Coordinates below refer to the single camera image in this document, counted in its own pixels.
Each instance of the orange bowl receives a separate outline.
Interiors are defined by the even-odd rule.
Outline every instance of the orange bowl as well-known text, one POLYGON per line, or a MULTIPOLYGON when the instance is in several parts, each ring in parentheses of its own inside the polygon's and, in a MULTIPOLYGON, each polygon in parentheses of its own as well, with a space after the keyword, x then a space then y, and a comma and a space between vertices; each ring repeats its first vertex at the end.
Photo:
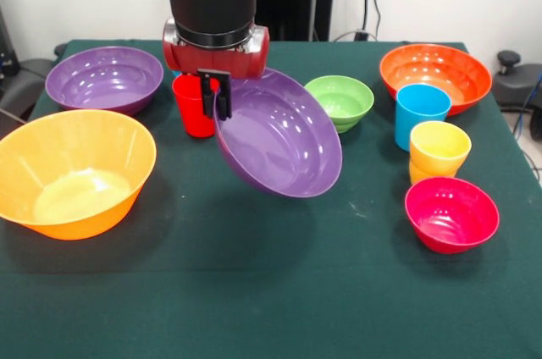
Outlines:
POLYGON ((410 84, 429 84, 451 98, 449 116, 479 102, 491 90, 491 74, 476 59, 448 46, 411 44, 388 52, 380 62, 380 75, 395 99, 410 84))
POLYGON ((99 235, 131 209, 156 162, 136 120, 103 110, 55 113, 0 141, 0 217, 43 235, 99 235))

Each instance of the green tablecloth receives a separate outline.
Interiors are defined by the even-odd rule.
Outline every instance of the green tablecloth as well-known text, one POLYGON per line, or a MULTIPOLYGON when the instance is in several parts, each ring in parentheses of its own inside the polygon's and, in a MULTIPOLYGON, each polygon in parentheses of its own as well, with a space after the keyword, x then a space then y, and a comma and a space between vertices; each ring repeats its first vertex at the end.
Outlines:
MULTIPOLYGON (((73 41, 65 56, 104 44, 163 58, 158 41, 73 41)), ((539 184, 487 97, 451 120, 473 139, 458 176, 494 197, 501 228, 457 256, 422 246, 403 210, 408 156, 378 71, 395 46, 272 44, 268 65, 301 83, 349 75, 376 97, 341 138, 336 186, 309 200, 253 190, 214 139, 188 138, 166 72, 137 116, 157 165, 121 224, 77 242, 2 224, 0 357, 542 357, 539 184)), ((56 111, 44 95, 33 117, 56 111)))

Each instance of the green bowl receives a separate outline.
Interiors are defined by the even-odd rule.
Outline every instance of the green bowl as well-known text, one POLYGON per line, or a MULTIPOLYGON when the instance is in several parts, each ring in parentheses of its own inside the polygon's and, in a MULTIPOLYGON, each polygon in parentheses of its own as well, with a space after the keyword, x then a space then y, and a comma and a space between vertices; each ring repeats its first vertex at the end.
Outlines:
POLYGON ((343 75, 326 75, 305 85, 333 121, 338 133, 345 133, 374 105, 371 89, 361 81, 343 75))

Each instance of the red cup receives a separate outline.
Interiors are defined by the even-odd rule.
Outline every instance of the red cup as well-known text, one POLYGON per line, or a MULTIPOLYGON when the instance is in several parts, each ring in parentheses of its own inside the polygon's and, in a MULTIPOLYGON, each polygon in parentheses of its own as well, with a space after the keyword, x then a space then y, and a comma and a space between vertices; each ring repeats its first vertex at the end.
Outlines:
MULTIPOLYGON (((219 88, 217 80, 211 80, 211 89, 219 88)), ((203 113, 201 78, 196 75, 180 75, 173 81, 173 93, 186 133, 194 137, 214 135, 214 121, 203 113)))

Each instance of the bowl rim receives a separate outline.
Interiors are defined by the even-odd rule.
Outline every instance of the bowl rim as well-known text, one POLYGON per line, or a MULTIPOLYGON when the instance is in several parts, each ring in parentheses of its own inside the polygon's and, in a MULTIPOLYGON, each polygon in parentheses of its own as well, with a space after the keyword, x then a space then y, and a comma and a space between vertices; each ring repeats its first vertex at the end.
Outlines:
POLYGON ((321 76, 319 76, 317 78, 314 78, 314 79, 308 81, 304 85, 305 89, 318 101, 320 106, 322 106, 322 104, 320 103, 320 101, 318 100, 316 95, 311 92, 310 85, 317 82, 317 81, 320 81, 320 80, 332 80, 332 79, 349 80, 349 81, 352 81, 352 82, 356 82, 360 86, 360 88, 362 88, 362 90, 364 90, 365 92, 367 92, 369 94, 369 96, 371 98, 370 101, 369 101, 369 104, 366 107, 364 107, 362 111, 357 112, 357 113, 353 113, 353 114, 348 115, 348 116, 336 116, 336 117, 334 116, 334 117, 331 117, 331 116, 328 115, 332 120, 341 121, 342 119, 362 118, 364 115, 366 115, 373 108, 373 106, 374 106, 374 92, 373 92, 373 90, 371 90, 371 87, 368 86, 367 84, 365 84, 363 81, 358 80, 357 78, 350 77, 348 75, 321 75, 321 76))
POLYGON ((45 92, 49 95, 49 97, 53 101, 55 101, 57 104, 61 105, 62 107, 70 108, 70 109, 73 109, 73 110, 98 109, 98 110, 110 111, 110 110, 115 110, 115 109, 128 107, 129 105, 138 103, 139 101, 142 101, 142 100, 147 99, 148 97, 152 96, 157 91, 157 89, 160 87, 160 85, 162 85, 163 77, 164 77, 164 70, 163 70, 162 62, 160 60, 158 60, 156 58, 156 56, 153 56, 152 54, 150 54, 146 50, 141 50, 140 48, 135 48, 135 47, 130 47, 130 46, 113 46, 113 45, 112 46, 100 46, 100 47, 88 48, 88 49, 82 50, 80 52, 75 52, 71 56, 65 58, 64 60, 62 60, 61 62, 56 64, 51 69, 51 71, 49 71, 49 73, 47 74, 47 78, 45 79, 45 92), (84 107, 80 107, 80 106, 69 105, 68 103, 66 103, 65 101, 62 101, 60 98, 58 98, 56 95, 54 95, 52 93, 52 91, 51 91, 52 88, 50 86, 51 83, 50 83, 49 79, 52 78, 53 73, 55 71, 57 71, 58 69, 60 69, 61 66, 64 65, 64 63, 67 63, 69 60, 72 60, 74 58, 78 58, 78 57, 80 57, 80 56, 82 56, 84 54, 87 54, 89 52, 98 52, 98 51, 101 51, 101 50, 129 50, 131 52, 138 52, 138 53, 144 55, 145 57, 149 58, 151 61, 156 62, 156 64, 159 66, 160 75, 158 76, 158 83, 156 84, 156 86, 154 86, 148 92, 145 92, 144 94, 141 94, 141 97, 139 97, 139 98, 137 98, 135 100, 128 101, 128 102, 123 102, 123 103, 120 103, 119 105, 115 105, 114 107, 108 107, 108 108, 95 108, 95 107, 84 108, 84 107))
POLYGON ((468 133, 465 130, 461 129, 459 126, 457 126, 455 124, 452 124, 450 122, 446 122, 445 120, 426 120, 426 121, 420 122, 419 124, 414 126, 412 128, 412 130, 410 131, 410 144, 413 145, 418 152, 420 152, 423 155, 428 156, 428 157, 434 157, 434 155, 431 155, 431 154, 427 153, 424 149, 422 149, 420 146, 418 146, 416 144, 415 140, 414 140, 414 134, 415 134, 416 130, 421 129, 420 125, 422 125, 422 127, 423 127, 423 126, 428 125, 428 124, 440 124, 440 125, 444 125, 444 126, 450 126, 453 130, 457 130, 462 135, 464 135, 467 138, 467 141, 468 141, 468 148, 467 148, 467 150, 465 152, 462 152, 461 154, 459 154, 457 156, 453 156, 453 157, 438 156, 438 159, 446 160, 446 161, 461 160, 462 158, 467 157, 468 154, 472 151, 472 149, 473 149, 473 141, 472 141, 471 137, 468 135, 468 133))
POLYGON ((34 120, 28 122, 27 124, 24 124, 23 126, 20 126, 18 129, 10 132, 9 134, 4 136, 0 140, 0 144, 3 144, 4 141, 9 141, 10 137, 13 137, 15 135, 20 134, 20 132, 23 131, 23 130, 31 129, 36 124, 43 124, 43 123, 46 123, 50 119, 62 118, 64 116, 66 116, 68 114, 72 114, 72 113, 108 113, 108 114, 110 114, 111 116, 113 116, 115 118, 129 120, 130 123, 132 123, 133 125, 141 127, 142 128, 141 132, 148 139, 150 139, 150 143, 152 145, 152 162, 150 164, 150 167, 149 167, 148 171, 145 172, 145 174, 143 174, 143 177, 139 181, 139 183, 137 185, 134 185, 134 187, 130 191, 130 193, 127 196, 125 196, 121 201, 119 201, 117 204, 113 205, 112 207, 103 209, 102 211, 99 211, 97 213, 90 213, 90 214, 87 214, 87 215, 82 215, 81 217, 78 217, 78 218, 75 218, 75 219, 70 219, 70 220, 67 220, 67 221, 58 222, 58 223, 54 223, 54 224, 43 224, 43 223, 32 222, 32 221, 29 221, 29 220, 26 220, 26 219, 18 219, 18 218, 15 219, 14 217, 8 217, 4 213, 2 213, 2 211, 0 211, 0 218, 6 219, 7 221, 10 221, 10 222, 15 222, 17 224, 25 225, 25 226, 59 226, 59 225, 66 225, 66 224, 75 224, 75 223, 78 223, 78 222, 80 222, 80 221, 82 221, 84 219, 96 217, 97 215, 100 215, 102 213, 105 213, 107 211, 110 211, 110 210, 116 208, 120 203, 125 202, 126 200, 130 199, 135 193, 140 191, 141 188, 143 187, 143 185, 147 182, 147 180, 149 179, 149 177, 152 174, 152 171, 154 170, 154 167, 156 166, 157 153, 158 153, 157 152, 156 142, 155 142, 154 137, 152 136, 151 132, 147 129, 147 127, 144 124, 142 124, 141 122, 139 122, 138 120, 136 120, 134 118, 131 118, 130 116, 124 115, 123 113, 110 111, 110 110, 107 110, 107 109, 73 109, 73 110, 69 110, 69 111, 51 113, 51 114, 48 114, 48 115, 43 116, 41 118, 34 119, 34 120))
POLYGON ((453 101, 452 101, 452 105, 451 105, 451 109, 455 109, 455 108, 464 108, 464 107, 470 107, 471 105, 477 103, 477 102, 480 102, 482 99, 484 99, 490 92, 491 92, 491 86, 493 85, 493 75, 491 75, 490 71, 488 70, 487 67, 485 67, 481 61, 479 61, 477 58, 475 58, 473 55, 471 55, 469 52, 465 52, 463 50, 460 50, 458 48, 455 48, 455 47, 450 47, 450 46, 446 46, 446 44, 437 44, 437 43, 412 43, 412 44, 404 44, 404 45, 401 45, 401 46, 398 46, 398 47, 395 47, 391 50, 389 50, 383 57, 382 59, 380 60, 380 63, 379 63, 379 72, 380 72, 380 77, 382 78, 382 80, 384 80, 384 83, 394 92, 395 97, 397 95, 397 92, 399 91, 399 89, 396 89, 395 86, 393 86, 389 81, 388 81, 388 78, 386 76, 386 74, 384 73, 383 71, 383 67, 384 67, 384 63, 388 60, 389 57, 391 57, 392 55, 394 55, 396 52, 399 52, 401 49, 405 48, 405 47, 433 47, 433 48, 442 48, 442 49, 445 49, 445 50, 450 50, 452 52, 456 52, 464 57, 468 57, 470 59, 472 59, 476 64, 478 64, 483 70, 484 70, 484 73, 486 74, 486 76, 489 77, 489 84, 488 86, 485 88, 485 90, 479 95, 477 96, 476 98, 470 100, 470 101, 464 101, 464 102, 460 102, 460 103, 456 103, 454 104, 453 101))
POLYGON ((475 246, 482 245, 483 243, 487 242, 489 239, 491 239, 495 235, 495 233, 497 232, 497 230, 499 229, 499 227, 501 225, 501 214, 499 213, 499 208, 497 207, 497 204, 495 203, 493 198, 491 198, 491 196, 488 193, 486 193, 484 190, 482 190, 477 185, 471 183, 470 181, 466 181, 465 179, 458 179, 457 177, 429 177, 427 179, 422 179, 421 181, 418 181, 415 185, 412 185, 408 189, 408 191, 406 192, 405 203, 404 204, 405 204, 406 215, 408 216, 408 220, 410 221, 410 224, 412 225, 413 228, 415 228, 416 230, 419 230, 422 234, 429 237, 430 239, 436 240, 439 243, 442 243, 442 244, 448 245, 448 246, 470 248, 470 247, 475 247, 475 246), (412 217, 411 211, 410 211, 410 209, 408 207, 408 200, 409 200, 410 196, 412 195, 412 191, 414 191, 416 187, 418 187, 420 185, 423 185, 423 183, 433 181, 433 180, 434 181, 448 181, 448 182, 455 181, 455 182, 463 183, 463 184, 473 188, 474 190, 476 190, 483 198, 486 198, 489 201, 489 204, 491 205, 492 209, 495 211, 495 216, 496 216, 494 228, 491 230, 491 232, 487 236, 485 236, 483 239, 476 240, 475 242, 457 243, 457 242, 451 242, 451 241, 448 241, 448 240, 442 240, 442 239, 436 238, 436 237, 428 234, 422 228, 420 228, 420 226, 418 225, 416 220, 412 217))
MULTIPOLYGON (((294 79, 293 77, 290 77, 289 75, 287 75, 285 73, 282 73, 282 72, 278 71, 277 69, 272 69, 270 67, 266 67, 265 70, 263 71, 263 73, 265 74, 266 71, 270 71, 272 73, 281 75, 281 76, 287 78, 288 80, 291 80, 291 81, 295 82, 304 91, 307 91, 307 90, 304 89, 304 86, 299 81, 297 81, 296 79, 294 79)), ((316 98, 313 97, 310 94, 310 92, 307 91, 307 94, 308 94, 307 100, 308 101, 313 101, 313 103, 316 103, 318 105, 318 108, 322 109, 323 114, 328 119, 329 125, 331 127, 331 129, 329 131, 333 134, 335 146, 339 149, 339 152, 338 152, 339 160, 336 163, 334 163, 334 165, 337 166, 337 174, 329 182, 329 184, 326 185, 325 188, 323 188, 321 191, 314 191, 314 192, 311 192, 310 194, 299 195, 299 194, 291 194, 291 193, 288 193, 287 191, 276 190, 275 188, 272 188, 269 185, 264 184, 261 180, 254 177, 254 175, 252 173, 250 173, 249 171, 246 170, 246 168, 243 166, 243 164, 240 163, 237 156, 231 151, 230 146, 228 146, 228 143, 224 139, 224 135, 222 135, 222 130, 220 129, 220 126, 219 126, 219 123, 218 123, 218 118, 216 116, 217 112, 213 113, 214 114, 213 119, 214 119, 214 123, 215 123, 215 132, 216 132, 216 135, 218 137, 218 144, 220 145, 220 143, 222 143, 224 145, 224 150, 227 151, 227 153, 230 155, 230 157, 242 169, 242 171, 246 174, 246 176, 249 177, 250 180, 252 180, 253 183, 257 183, 257 185, 259 185, 260 187, 266 189, 267 191, 271 191, 274 194, 277 194, 279 196, 286 196, 286 197, 289 197, 289 198, 298 198, 298 199, 307 199, 307 198, 314 198, 314 197, 317 197, 317 196, 321 196, 322 194, 326 193, 327 191, 331 190, 334 187, 334 185, 339 180, 340 173, 342 171, 342 165, 343 165, 343 154, 342 153, 343 153, 343 151, 342 151, 342 145, 340 144, 340 138, 339 138, 339 134, 337 133, 337 129, 335 128, 335 125, 334 125, 333 121, 331 120, 331 118, 324 111, 324 109, 320 106, 320 102, 318 102, 316 100, 316 98)), ((215 101, 214 101, 214 104, 213 104, 214 108, 216 108, 217 97, 218 96, 215 96, 215 101)))

